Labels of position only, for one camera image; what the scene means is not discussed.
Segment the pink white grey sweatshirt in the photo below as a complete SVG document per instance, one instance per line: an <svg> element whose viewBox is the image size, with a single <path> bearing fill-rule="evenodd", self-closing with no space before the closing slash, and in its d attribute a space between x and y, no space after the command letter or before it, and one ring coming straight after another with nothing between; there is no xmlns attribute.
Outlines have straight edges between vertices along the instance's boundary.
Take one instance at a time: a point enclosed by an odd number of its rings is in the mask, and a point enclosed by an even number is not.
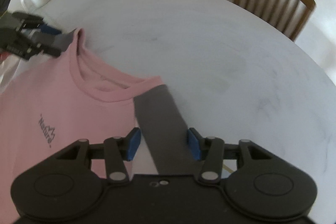
<svg viewBox="0 0 336 224"><path fill-rule="evenodd" d="M78 139L102 143L142 131L130 174L192 174L187 125L158 76L141 79L104 63L82 29L61 36L67 50L15 77L1 94L1 223L18 212L13 180Z"/></svg>

